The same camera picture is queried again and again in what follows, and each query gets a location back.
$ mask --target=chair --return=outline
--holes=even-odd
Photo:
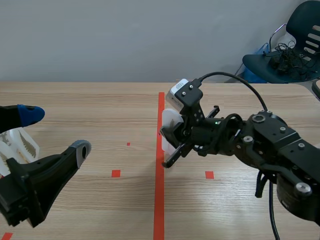
[[[314,81],[312,83],[312,90],[315,94],[315,96],[320,100],[320,80]]]
[[[287,24],[279,27],[270,37],[269,49],[271,48],[271,38],[282,27],[286,26],[286,31],[294,36],[296,43],[293,48],[297,53],[303,53],[310,58],[304,60],[307,66],[312,66],[305,80],[294,79],[290,74],[277,74],[268,63],[270,56],[279,55],[277,51],[263,54],[245,55],[243,64],[255,75],[272,84],[300,83],[310,81],[320,77],[320,1],[311,0],[300,4],[291,15]]]

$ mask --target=wooden table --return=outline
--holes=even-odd
[[[61,153],[86,139],[92,151],[61,191],[47,219],[9,227],[0,217],[0,237],[12,240],[153,240],[158,92],[172,83],[1,83],[1,105],[46,110],[26,130],[41,156]],[[295,84],[256,84],[268,108],[312,144],[320,142],[320,103]],[[219,105],[219,116],[248,118],[262,107],[242,84],[205,83],[202,108]],[[112,178],[112,170],[121,177]],[[214,171],[215,179],[206,179]],[[268,187],[256,199],[257,170],[237,158],[194,152],[164,171],[165,240],[274,239]],[[281,239],[316,240],[320,229],[274,202]]]

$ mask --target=red tape line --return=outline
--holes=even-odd
[[[164,151],[162,150],[162,137],[159,133],[162,127],[163,110],[165,110],[165,93],[159,92],[158,121],[156,128],[153,240],[165,239],[165,172],[162,167]]]
[[[11,233],[11,232],[6,232],[6,233],[3,235],[3,237],[2,237],[1,240],[10,240],[11,237],[12,237],[12,235],[13,235],[13,233]]]

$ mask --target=tangled cable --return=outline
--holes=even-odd
[[[297,51],[295,46],[294,41],[290,41],[288,44],[279,43],[274,48],[278,54],[266,55],[266,57],[275,58],[274,61],[277,62],[275,68],[279,74],[288,74],[292,79],[306,81],[311,77],[311,73],[316,72],[314,66],[319,59],[312,59],[311,57],[315,57],[319,52],[313,54],[308,52],[308,54],[305,50],[304,54],[304,51]]]

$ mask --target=blue fingertip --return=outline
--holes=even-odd
[[[28,109],[25,105],[18,104],[17,108],[20,115],[21,127],[40,122],[45,116],[45,110],[39,106]]]

